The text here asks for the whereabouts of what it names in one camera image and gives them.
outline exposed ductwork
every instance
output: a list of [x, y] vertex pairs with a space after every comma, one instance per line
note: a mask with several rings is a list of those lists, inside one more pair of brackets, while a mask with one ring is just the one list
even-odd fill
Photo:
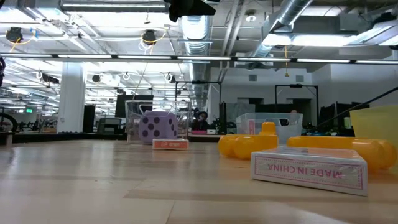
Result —
[[[271, 15], [264, 22], [262, 33], [264, 39], [267, 35], [277, 29], [288, 27], [287, 32], [292, 30], [293, 23], [300, 17], [304, 10], [312, 3], [313, 0], [284, 0], [280, 7], [280, 11], [276, 16]], [[252, 57], [266, 57], [273, 46], [260, 44], [252, 53]]]
[[[208, 42], [201, 42], [208, 38], [210, 34], [210, 18], [208, 16], [183, 16], [181, 20], [182, 31], [184, 39], [193, 40], [186, 42], [185, 48], [188, 55], [204, 56], [209, 54], [210, 44]], [[190, 63], [190, 78], [191, 80], [207, 80], [206, 74], [210, 69], [205, 63]], [[203, 98], [202, 86], [193, 86], [193, 91], [197, 101], [197, 107], [202, 108], [206, 105]]]

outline white card box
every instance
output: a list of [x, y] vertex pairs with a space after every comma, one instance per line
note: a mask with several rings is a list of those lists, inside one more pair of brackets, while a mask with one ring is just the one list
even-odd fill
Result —
[[368, 195], [368, 165], [354, 150], [280, 146], [251, 154], [251, 177], [282, 184]]

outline purple polka dot dice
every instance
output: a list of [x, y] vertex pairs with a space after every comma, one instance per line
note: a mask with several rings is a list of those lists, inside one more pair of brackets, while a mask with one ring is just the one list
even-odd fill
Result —
[[177, 117], [166, 111], [145, 111], [138, 132], [141, 141], [147, 144], [152, 144], [153, 139], [177, 139]]

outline table surface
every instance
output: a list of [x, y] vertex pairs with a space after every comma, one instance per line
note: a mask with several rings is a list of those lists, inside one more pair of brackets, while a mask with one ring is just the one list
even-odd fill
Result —
[[251, 180], [216, 144], [152, 151], [124, 141], [0, 148], [1, 223], [398, 223], [398, 170], [369, 197]]

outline ceiling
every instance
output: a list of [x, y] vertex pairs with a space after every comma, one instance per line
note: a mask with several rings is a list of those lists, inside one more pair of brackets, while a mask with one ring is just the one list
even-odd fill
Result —
[[[12, 5], [15, 0], [6, 1]], [[148, 1], [106, 1], [116, 3], [148, 2]], [[238, 22], [240, 13], [235, 18], [230, 18], [234, 0], [221, 0], [219, 4], [212, 4], [216, 14], [211, 17], [210, 36], [211, 42], [209, 55], [219, 56], [222, 52], [224, 38], [226, 37], [228, 22]], [[236, 53], [252, 52], [262, 41], [262, 27], [267, 15], [271, 15], [280, 9], [281, 1], [248, 1], [246, 11], [254, 10], [256, 20], [248, 22], [245, 19], [237, 34], [237, 41], [233, 44], [231, 55]], [[342, 0], [314, 0], [303, 12], [302, 16], [326, 16], [336, 17], [341, 13], [358, 14], [373, 11], [396, 4], [396, 1], [367, 0], [342, 1]], [[15, 53], [42, 53], [42, 54], [152, 54], [152, 55], [185, 55], [187, 54], [181, 22], [170, 21], [165, 13], [133, 13], [133, 12], [62, 12], [54, 8], [41, 10], [41, 14], [34, 14], [29, 10], [21, 10], [15, 7], [3, 7], [0, 10], [0, 52]], [[14, 45], [6, 38], [6, 32], [10, 27], [21, 27], [24, 40], [23, 45]], [[142, 45], [141, 35], [145, 30], [153, 29], [157, 37], [156, 44], [149, 48]], [[362, 46], [362, 47], [310, 47], [287, 46], [274, 47], [271, 50], [274, 57], [295, 58], [386, 58], [391, 54], [388, 47]], [[7, 58], [7, 70], [4, 83], [10, 85], [47, 86], [38, 79], [40, 73], [46, 73], [62, 81], [62, 63], [59, 61], [21, 60], [19, 58]], [[282, 68], [283, 63], [275, 63], [269, 68], [276, 70]], [[295, 64], [292, 68], [306, 68], [311, 72], [313, 65]], [[177, 80], [190, 81], [190, 69], [188, 63], [145, 63], [145, 62], [85, 62], [88, 75], [86, 104], [96, 104], [99, 113], [113, 114], [116, 98], [116, 90], [99, 89], [99, 86], [130, 87], [126, 91], [134, 93], [138, 86], [143, 71], [143, 79], [140, 88], [153, 88], [154, 90], [138, 90], [137, 94], [154, 94], [157, 99], [168, 98], [172, 100], [175, 85], [165, 78], [167, 74], [175, 75]], [[232, 76], [238, 76], [239, 70], [229, 72]], [[100, 83], [92, 81], [93, 75], [104, 77]], [[202, 97], [206, 96], [206, 88], [195, 88], [186, 85], [179, 100], [196, 102], [197, 91]], [[42, 111], [56, 113], [59, 99], [59, 88], [20, 88], [18, 90], [2, 88], [3, 106], [15, 105], [38, 106]], [[19, 98], [23, 100], [7, 100], [5, 98]]]

